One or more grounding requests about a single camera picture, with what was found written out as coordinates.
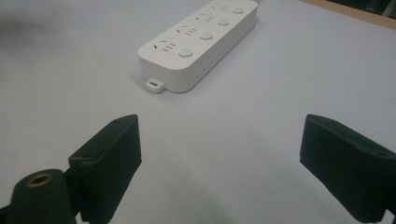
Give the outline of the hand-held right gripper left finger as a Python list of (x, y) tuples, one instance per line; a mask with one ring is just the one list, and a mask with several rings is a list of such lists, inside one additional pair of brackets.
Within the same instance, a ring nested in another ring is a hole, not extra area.
[(72, 213), (89, 224), (108, 224), (142, 162), (138, 116), (110, 121), (68, 162)]

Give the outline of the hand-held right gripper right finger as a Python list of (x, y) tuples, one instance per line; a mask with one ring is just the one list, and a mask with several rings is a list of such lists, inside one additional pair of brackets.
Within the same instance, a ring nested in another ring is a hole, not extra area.
[(396, 223), (396, 153), (329, 118), (309, 114), (300, 163), (362, 223)]

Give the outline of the white power strip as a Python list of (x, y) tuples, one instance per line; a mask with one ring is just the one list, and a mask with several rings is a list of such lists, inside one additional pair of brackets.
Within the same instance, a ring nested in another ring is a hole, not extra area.
[(212, 0), (139, 48), (146, 87), (191, 90), (258, 20), (255, 0)]

